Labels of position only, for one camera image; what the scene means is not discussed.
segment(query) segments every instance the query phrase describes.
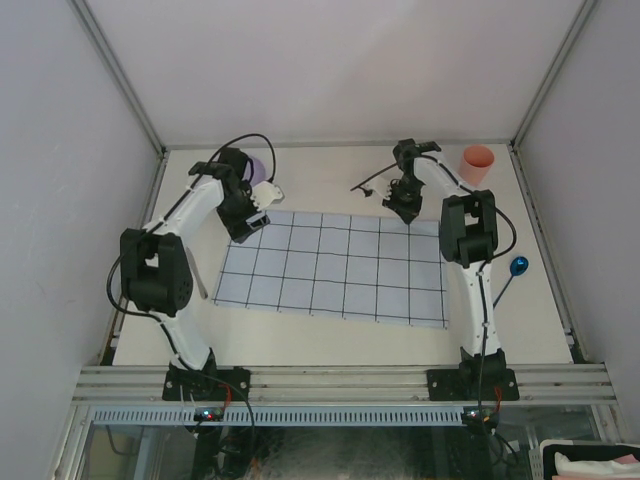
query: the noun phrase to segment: pink cup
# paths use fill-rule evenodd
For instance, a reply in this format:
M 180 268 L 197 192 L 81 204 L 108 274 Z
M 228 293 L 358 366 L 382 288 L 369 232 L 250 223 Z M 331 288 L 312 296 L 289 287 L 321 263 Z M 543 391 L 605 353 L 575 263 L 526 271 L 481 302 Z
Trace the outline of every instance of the pink cup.
M 458 173 L 466 182 L 477 187 L 495 159 L 493 152 L 484 145 L 472 145 L 465 148 Z

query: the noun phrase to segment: white wall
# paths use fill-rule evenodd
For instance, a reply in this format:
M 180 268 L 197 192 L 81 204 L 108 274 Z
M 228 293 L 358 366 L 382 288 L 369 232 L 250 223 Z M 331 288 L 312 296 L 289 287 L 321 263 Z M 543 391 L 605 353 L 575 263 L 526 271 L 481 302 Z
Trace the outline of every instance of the white wall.
M 523 148 L 588 351 L 640 438 L 640 2 L 602 2 Z
M 91 0 L 167 145 L 509 139 L 582 0 Z
M 66 2 L 0 16 L 0 470 L 44 478 L 155 154 Z

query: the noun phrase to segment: wire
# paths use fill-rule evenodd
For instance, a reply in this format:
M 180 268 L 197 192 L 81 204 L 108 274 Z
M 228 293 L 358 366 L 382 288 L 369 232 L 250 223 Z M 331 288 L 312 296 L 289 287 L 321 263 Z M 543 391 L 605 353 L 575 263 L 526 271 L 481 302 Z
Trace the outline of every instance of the wire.
M 482 263 L 482 265 L 480 266 L 480 269 L 479 269 L 479 273 L 481 274 L 487 264 L 491 263 L 496 258 L 502 257 L 503 255 L 506 255 L 507 253 L 509 253 L 511 250 L 514 249 L 514 247 L 516 246 L 516 243 L 518 241 L 518 232 L 516 231 L 516 227 L 514 226 L 514 224 L 511 221 L 511 219 L 502 210 L 500 210 L 498 207 L 496 207 L 494 203 L 492 203 L 492 202 L 488 201 L 486 198 L 480 196 L 478 194 L 477 190 L 471 190 L 470 188 L 467 188 L 465 185 L 463 185 L 458 180 L 458 178 L 451 172 L 451 170 L 449 170 L 449 168 L 446 165 L 444 165 L 443 163 L 441 163 L 438 159 L 436 159 L 435 157 L 432 157 L 431 155 L 420 155 L 420 157 L 421 158 L 426 158 L 428 160 L 431 160 L 431 161 L 435 162 L 436 165 L 438 165 L 438 167 L 440 167 L 447 174 L 447 176 L 449 176 L 449 178 L 451 178 L 451 180 L 456 184 L 456 186 L 458 188 L 460 188 L 461 190 L 463 190 L 463 191 L 467 192 L 468 194 L 474 196 L 479 202 L 483 203 L 484 205 L 489 206 L 498 215 L 500 215 L 500 217 L 502 217 L 502 219 L 509 226 L 509 228 L 511 230 L 511 243 L 503 251 L 492 255 L 491 258 L 486 259 Z M 482 334 L 482 352 L 480 354 L 480 369 L 478 370 L 478 418 L 480 419 L 480 426 L 481 426 L 481 429 L 482 429 L 482 433 L 487 437 L 487 439 L 489 439 L 489 433 L 487 432 L 487 429 L 486 429 L 486 425 L 485 425 L 485 421 L 486 420 L 484 418 L 484 412 L 483 412 L 483 407 L 482 407 L 482 377 L 483 377 L 483 374 L 484 374 L 484 362 L 485 362 L 485 358 L 487 356 L 487 339 L 488 339 L 488 336 L 489 336 L 489 313 L 488 313 L 488 309 L 487 309 L 487 299 L 485 298 L 485 294 L 484 294 L 485 290 L 484 290 L 484 281 L 483 281 L 482 276 L 480 276 L 480 278 L 479 278 L 478 285 L 480 286 L 480 298 L 482 299 L 482 313 L 483 313 L 483 318 L 484 318 L 483 334 Z M 499 411 L 499 409 L 501 407 L 501 403 L 502 403 L 502 390 L 500 390 L 500 394 L 499 395 L 498 395 L 498 390 L 494 389 L 494 391 L 496 392 L 496 397 L 498 399 L 498 404 L 496 406 L 496 411 Z M 502 456 L 503 456 L 503 453 L 504 453 L 504 447 L 502 447 L 501 451 L 499 453 L 497 453 L 493 449 L 493 447 L 491 445 L 491 442 L 488 441 L 488 443 L 489 443 L 489 447 L 491 448 L 493 453 L 498 458 L 501 459 L 500 461 L 502 461 Z
M 236 392 L 238 394 L 238 396 L 240 397 L 240 400 L 242 400 L 244 402 L 244 404 L 247 406 L 247 410 L 249 411 L 249 417 L 251 418 L 251 456 L 253 457 L 253 454 L 255 452 L 255 443 L 256 443 L 256 418 L 255 415 L 253 414 L 253 409 L 251 408 L 251 404 L 249 403 L 249 400 L 247 399 L 247 397 L 245 396 L 244 393 L 242 393 L 240 391 L 240 389 L 238 389 L 237 387 L 231 385 L 228 382 L 225 382 L 224 380 L 219 379 L 218 377 L 214 377 L 213 375 L 207 375 L 206 373 L 203 373 L 199 370 L 194 370 L 193 368 L 189 367 L 187 364 L 185 364 L 182 359 L 180 359 L 178 357 L 178 360 L 180 360 L 180 362 L 182 363 L 182 365 L 184 365 L 184 367 L 189 370 L 190 372 L 194 372 L 204 378 L 208 378 L 210 380 L 213 380 L 215 382 L 218 382 L 222 385 L 226 385 L 226 387 L 228 389 L 233 390 L 234 392 Z
M 494 210 L 498 215 L 500 215 L 500 217 L 502 217 L 502 219 L 509 226 L 509 229 L 511 230 L 511 243 L 502 252 L 499 252 L 499 253 L 496 253 L 495 255 L 492 255 L 489 260 L 485 260 L 485 262 L 480 266 L 480 271 L 482 271 L 484 269 L 484 267 L 485 267 L 485 265 L 487 263 L 490 263 L 493 260 L 495 260 L 496 258 L 500 258 L 503 255 L 506 255 L 507 253 L 509 253 L 511 250 L 513 250 L 515 248 L 516 243 L 518 242 L 518 232 L 516 231 L 516 227 L 513 224 L 513 222 L 511 221 L 511 219 L 509 217 L 507 217 L 507 215 L 502 210 L 500 210 L 498 207 L 496 207 L 494 203 L 489 202 L 484 197 L 481 197 L 480 195 L 478 195 L 478 191 L 477 190 L 471 190 L 470 188 L 467 188 L 465 185 L 463 185 L 458 180 L 458 178 L 451 172 L 451 170 L 449 170 L 449 168 L 446 165 L 444 165 L 442 162 L 440 162 L 437 158 L 432 157 L 431 155 L 420 155 L 420 158 L 426 158 L 428 160 L 431 160 L 431 161 L 435 162 L 436 165 L 438 165 L 438 167 L 440 167 L 442 170 L 444 170 L 444 172 L 449 176 L 449 178 L 451 178 L 453 183 L 455 183 L 456 186 L 460 190 L 463 190 L 463 191 L 467 192 L 469 195 L 473 195 L 478 201 L 484 203 L 489 208 Z
M 508 467 L 517 466 L 520 463 L 520 459 L 518 458 L 518 453 L 515 451 L 515 449 L 498 432 L 494 432 L 493 436 L 496 437 L 501 444 L 504 444 L 509 449 L 509 451 L 513 454 L 514 462 L 513 463 L 509 463 L 506 460 L 502 460 L 505 463 L 505 465 L 507 465 Z
M 498 400 L 496 408 L 493 411 L 494 413 L 500 413 L 500 409 L 502 408 L 502 389 L 500 387 L 493 387 L 493 391 L 496 393 L 496 399 Z
M 173 215 L 173 213 L 180 207 L 182 202 L 184 202 L 186 200 L 186 198 L 189 196 L 189 194 L 193 191 L 195 186 L 198 184 L 198 182 L 204 176 L 204 172 L 206 171 L 206 167 L 208 167 L 209 165 L 211 165 L 213 163 L 213 161 L 216 159 L 216 157 L 218 157 L 218 155 L 220 155 L 222 150 L 224 150 L 225 148 L 227 148 L 227 147 L 229 147 L 229 146 L 233 145 L 234 143 L 237 143 L 237 142 L 239 142 L 241 140 L 244 140 L 246 138 L 253 138 L 253 137 L 262 138 L 265 142 L 267 142 L 267 145 L 269 146 L 269 150 L 271 150 L 271 157 L 272 157 L 272 160 L 273 160 L 273 170 L 271 172 L 271 177 L 269 178 L 268 181 L 269 182 L 273 182 L 273 180 L 275 179 L 275 176 L 276 176 L 276 152 L 275 152 L 275 149 L 273 148 L 273 144 L 271 143 L 271 141 L 265 135 L 262 135 L 261 133 L 247 133 L 245 135 L 240 135 L 239 137 L 236 137 L 236 138 L 234 138 L 232 140 L 229 140 L 227 143 L 225 143 L 220 148 L 218 148 L 213 153 L 213 155 L 211 155 L 211 157 L 209 158 L 209 160 L 205 164 L 205 167 L 201 170 L 201 173 L 199 173 L 196 176 L 196 178 L 193 180 L 193 182 L 191 182 L 191 185 L 189 186 L 189 188 L 180 196 L 180 198 L 178 198 L 178 200 L 171 206 L 171 208 L 169 208 L 167 213 L 162 217 L 162 220 L 160 220 L 151 229 L 145 231 L 137 239 L 137 241 L 132 242 L 129 245 L 129 247 L 124 252 L 122 252 L 120 254 L 120 256 L 118 256 L 116 261 L 111 266 L 111 269 L 109 270 L 109 274 L 107 275 L 107 285 L 106 285 L 107 299 L 109 300 L 109 303 L 111 304 L 111 306 L 113 306 L 113 308 L 115 308 L 118 312 L 123 313 L 125 315 L 132 315 L 132 316 L 135 316 L 135 317 L 151 318 L 156 323 L 158 323 L 160 325 L 160 328 L 162 328 L 162 331 L 164 332 L 165 336 L 167 337 L 167 340 L 169 341 L 169 346 L 171 347 L 171 351 L 174 353 L 174 355 L 176 355 L 178 357 L 178 359 L 180 360 L 181 363 L 183 363 L 183 362 L 182 362 L 182 359 L 180 357 L 180 354 L 178 353 L 178 351 L 176 349 L 175 344 L 173 343 L 173 339 L 171 338 L 171 335 L 169 334 L 169 331 L 164 326 L 164 323 L 162 322 L 162 320 L 160 320 L 159 317 L 157 317 L 156 315 L 153 315 L 151 313 L 148 313 L 148 312 L 136 312 L 136 311 L 133 311 L 133 310 L 127 310 L 126 308 L 121 307 L 118 304 L 118 302 L 116 302 L 116 299 L 114 298 L 112 290 L 111 290 L 111 286 L 112 286 L 112 283 L 113 283 L 113 277 L 115 275 L 116 270 L 118 269 L 118 265 L 120 265 L 120 263 L 122 262 L 122 259 L 133 248 L 135 248 L 144 238 L 146 238 L 149 235 L 152 235 L 154 232 L 156 232 L 169 219 L 169 217 L 171 217 L 171 215 Z M 251 158 L 250 158 L 249 165 L 251 166 L 251 178 L 250 178 L 249 181 L 251 181 L 251 179 L 253 179 L 253 175 L 254 175 L 253 160 Z
M 109 425 L 105 425 L 104 428 L 107 430 L 107 437 L 109 437 L 109 446 L 111 447 L 111 451 L 116 455 L 120 455 L 122 457 L 135 457 L 140 453 L 140 442 L 142 441 L 142 436 L 144 435 L 144 427 L 140 428 L 140 437 L 138 438 L 138 450 L 135 452 L 121 452 L 116 448 L 116 444 L 113 441 L 113 434 L 111 433 L 111 427 Z
M 499 463 L 504 462 L 504 443 L 502 443 L 500 440 L 497 440 L 497 442 L 498 442 L 498 445 L 500 445 L 500 455 L 498 455 L 497 458 L 495 459 L 495 461 L 491 463 L 491 466 L 493 466 L 493 467 L 495 467 Z
M 223 385 L 223 387 L 225 387 L 227 389 L 227 398 L 225 398 L 224 400 L 224 406 L 222 407 L 222 413 L 225 412 L 225 410 L 227 409 L 227 407 L 229 406 L 229 404 L 231 403 L 231 388 L 229 388 L 229 385 Z
M 369 180 L 372 180 L 374 178 L 376 178 L 378 175 L 382 175 L 384 172 L 386 172 L 387 170 L 391 170 L 393 167 L 397 166 L 397 163 L 392 163 L 391 165 L 384 167 L 382 170 L 374 173 L 373 175 L 371 175 L 370 177 L 366 178 L 365 180 L 363 180 L 362 182 L 360 182 L 358 185 L 356 185 L 355 187 L 353 187 L 351 190 L 349 190 L 350 192 L 353 192 L 354 190 L 357 190 L 358 188 L 364 190 L 362 188 L 362 185 L 364 185 L 365 183 L 367 183 Z

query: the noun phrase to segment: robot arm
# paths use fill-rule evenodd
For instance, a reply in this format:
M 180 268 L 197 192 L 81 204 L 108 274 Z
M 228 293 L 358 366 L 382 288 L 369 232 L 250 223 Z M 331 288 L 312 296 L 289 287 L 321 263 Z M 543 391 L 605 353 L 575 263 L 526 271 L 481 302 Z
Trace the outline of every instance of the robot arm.
M 169 218 L 142 230 L 128 229 L 120 237 L 123 295 L 162 322 L 181 367 L 202 370 L 211 350 L 189 302 L 193 278 L 186 246 L 214 209 L 232 240 L 242 243 L 269 224 L 264 209 L 284 198 L 269 182 L 252 188 L 241 180 L 247 161 L 240 150 L 227 148 L 218 162 L 194 165 L 189 174 L 203 174 L 202 179 Z
M 493 385 L 502 383 L 508 371 L 496 333 L 489 282 L 490 262 L 498 247 L 495 198 L 489 190 L 477 191 L 462 180 L 435 142 L 403 140 L 393 155 L 402 177 L 391 183 L 377 177 L 361 188 L 365 194 L 381 195 L 382 204 L 406 224 L 420 213 L 425 185 L 438 193 L 442 200 L 440 251 L 453 264 L 464 312 L 464 325 L 456 328 L 462 351 L 460 373 L 471 386 L 480 375 L 493 377 Z

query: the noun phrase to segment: metal rail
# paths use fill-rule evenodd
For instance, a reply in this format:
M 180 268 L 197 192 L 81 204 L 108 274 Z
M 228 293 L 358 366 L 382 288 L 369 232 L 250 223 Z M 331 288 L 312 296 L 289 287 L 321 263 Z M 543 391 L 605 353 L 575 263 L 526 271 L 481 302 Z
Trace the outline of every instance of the metal rail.
M 256 406 L 472 406 L 432 402 L 426 370 L 434 367 L 248 367 Z M 521 399 L 514 405 L 615 405 L 603 365 L 513 366 Z M 180 405 L 163 402 L 165 367 L 86 367 L 73 405 Z M 210 403 L 194 402 L 194 406 Z
M 549 95 L 551 88 L 555 85 L 555 82 L 558 78 L 558 75 L 562 71 L 569 55 L 573 51 L 578 38 L 583 32 L 585 26 L 593 17 L 596 8 L 600 4 L 600 0 L 584 0 L 582 5 L 578 9 L 576 16 L 569 27 L 558 51 L 556 52 L 553 60 L 551 61 L 551 65 L 547 69 L 547 72 L 536 91 L 536 94 L 531 100 L 529 104 L 529 108 L 527 108 L 527 112 L 525 113 L 522 121 L 520 122 L 520 126 L 516 131 L 515 136 L 513 137 L 513 145 L 518 148 L 522 145 L 523 140 L 527 136 L 529 129 L 531 128 L 531 124 L 535 120 L 540 107 L 544 103 L 545 99 Z

